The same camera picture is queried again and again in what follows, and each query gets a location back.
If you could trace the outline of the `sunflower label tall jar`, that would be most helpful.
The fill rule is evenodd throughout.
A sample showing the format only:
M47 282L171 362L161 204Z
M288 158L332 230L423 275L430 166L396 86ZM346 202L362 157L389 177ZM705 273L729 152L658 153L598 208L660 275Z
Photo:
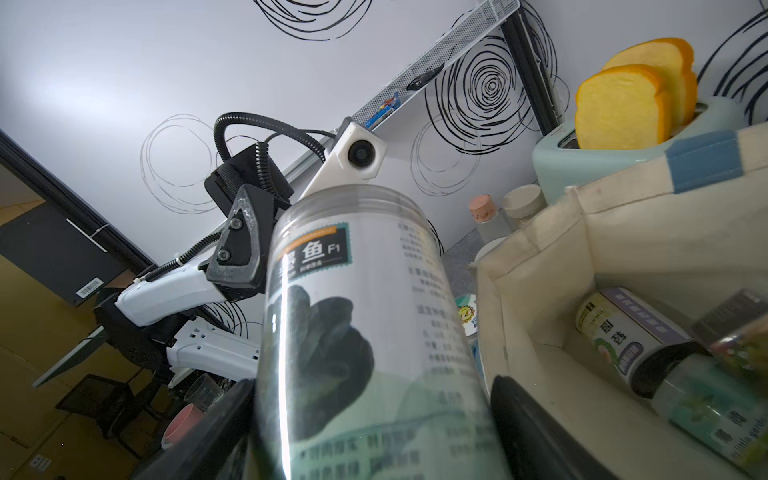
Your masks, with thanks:
M501 245L506 240L505 237L499 237L496 238L488 243L486 243L475 255L474 262L479 262L485 255L490 253L492 250L494 250L496 247Z

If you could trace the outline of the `cream canvas bag blue handles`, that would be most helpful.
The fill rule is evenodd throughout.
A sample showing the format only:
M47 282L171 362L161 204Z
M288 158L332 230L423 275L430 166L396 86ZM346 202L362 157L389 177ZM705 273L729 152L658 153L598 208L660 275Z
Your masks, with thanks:
M617 479L736 479L656 416L575 326L595 291L623 287L679 325L741 289L767 292L767 127L675 142L589 185L476 264L489 394L517 381Z

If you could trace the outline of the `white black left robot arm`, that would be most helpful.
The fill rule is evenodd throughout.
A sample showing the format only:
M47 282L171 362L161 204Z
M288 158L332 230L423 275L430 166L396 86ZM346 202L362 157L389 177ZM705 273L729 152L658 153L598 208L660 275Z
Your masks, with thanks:
M325 158L319 130L244 112L216 120L213 139L221 163L204 185L225 222L94 309L99 327L91 341L109 343L133 364L166 377L172 368L233 381L256 375L259 347L244 327L226 324L209 307L264 293L276 218L290 207L294 191L271 159L268 140L237 154L229 150L226 131L233 125L266 130L269 139L289 138Z

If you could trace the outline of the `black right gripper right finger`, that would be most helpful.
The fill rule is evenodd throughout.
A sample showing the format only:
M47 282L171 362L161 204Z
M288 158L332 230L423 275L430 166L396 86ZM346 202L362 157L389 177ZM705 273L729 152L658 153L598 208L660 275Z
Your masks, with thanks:
M490 406L515 479L615 477L514 379L495 377Z

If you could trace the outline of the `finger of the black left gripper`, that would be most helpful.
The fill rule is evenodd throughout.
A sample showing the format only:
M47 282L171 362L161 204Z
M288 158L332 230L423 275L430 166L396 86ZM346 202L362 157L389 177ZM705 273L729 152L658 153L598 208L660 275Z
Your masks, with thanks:
M284 209L275 197L243 185L206 269L206 279L227 300L243 300L266 291L272 235Z

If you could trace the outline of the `green label jar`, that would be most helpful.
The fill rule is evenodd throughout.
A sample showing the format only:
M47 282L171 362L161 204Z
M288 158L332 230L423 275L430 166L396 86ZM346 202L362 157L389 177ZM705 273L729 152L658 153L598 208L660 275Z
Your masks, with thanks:
M475 294L466 294L455 299L459 319L465 335L473 337L478 332L478 308Z

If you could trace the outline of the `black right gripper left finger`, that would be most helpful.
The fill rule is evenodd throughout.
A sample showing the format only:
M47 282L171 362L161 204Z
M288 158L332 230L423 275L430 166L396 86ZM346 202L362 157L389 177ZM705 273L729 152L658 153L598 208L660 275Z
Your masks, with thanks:
M139 479L243 479L256 381L228 390L179 444L141 470Z

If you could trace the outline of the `dark panda label jar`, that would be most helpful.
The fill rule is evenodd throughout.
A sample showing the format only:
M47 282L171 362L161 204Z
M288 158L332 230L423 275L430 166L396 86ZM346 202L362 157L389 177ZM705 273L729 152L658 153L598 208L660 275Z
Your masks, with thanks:
M384 187L309 195L273 236L260 479L507 479L432 231Z

